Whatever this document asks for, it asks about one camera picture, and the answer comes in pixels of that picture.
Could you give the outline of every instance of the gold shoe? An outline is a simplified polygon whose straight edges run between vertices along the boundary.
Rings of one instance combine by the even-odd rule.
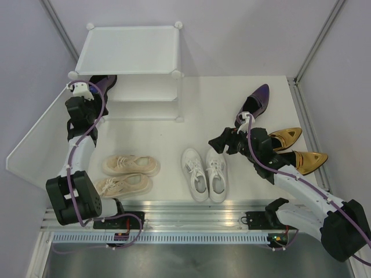
[[[329,156],[320,152],[297,152],[294,151],[296,156],[296,169],[302,175],[312,173],[326,162]]]
[[[301,128],[294,127],[292,129],[282,129],[269,134],[270,137],[278,139],[281,142],[282,147],[275,148],[273,151],[283,151],[290,148],[300,137]]]

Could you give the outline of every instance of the shoelace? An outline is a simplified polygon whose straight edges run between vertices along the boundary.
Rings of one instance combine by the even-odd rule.
[[[210,165],[211,167],[206,169],[209,174],[223,176],[223,164],[218,159],[212,159]]]
[[[122,167],[125,167],[125,161],[127,160],[128,158],[126,157],[121,157],[117,160],[117,168],[122,168]]]
[[[106,181],[106,184],[105,186],[103,186],[102,188],[102,193],[101,195],[105,194],[107,191],[109,190],[112,190],[115,186],[116,186],[116,183],[114,182],[114,179],[115,178],[109,178],[107,181]]]
[[[188,160],[186,164],[189,169],[189,173],[191,173],[191,179],[195,179],[197,182],[199,182],[199,179],[196,175],[197,172],[202,173],[201,162],[198,160]]]

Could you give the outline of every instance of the white wall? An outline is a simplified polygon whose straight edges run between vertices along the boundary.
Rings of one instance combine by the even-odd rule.
[[[95,26],[180,20],[188,76],[295,76],[335,0],[51,0],[80,52]]]
[[[0,269],[24,277],[46,192],[5,170],[5,158],[60,93],[74,62],[38,0],[0,1]]]
[[[360,202],[371,224],[370,10],[370,0],[347,2],[301,89],[320,146],[329,154],[334,192]]]

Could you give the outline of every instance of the beige sneaker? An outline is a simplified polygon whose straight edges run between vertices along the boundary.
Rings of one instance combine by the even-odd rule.
[[[97,192],[102,198],[123,199],[131,195],[147,193],[151,188],[151,179],[143,174],[105,178],[96,184]]]
[[[160,163],[150,156],[114,155],[103,161],[106,175],[125,175],[142,173],[153,177],[160,171]]]

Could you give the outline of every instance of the wall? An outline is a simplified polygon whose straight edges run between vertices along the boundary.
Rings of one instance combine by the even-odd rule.
[[[24,277],[47,204],[46,192],[5,170],[5,158],[74,69],[38,0],[0,2],[0,269]]]
[[[301,81],[334,193],[371,223],[371,1],[348,1]]]
[[[50,0],[77,51],[95,26],[180,20],[188,76],[295,76],[335,0]]]

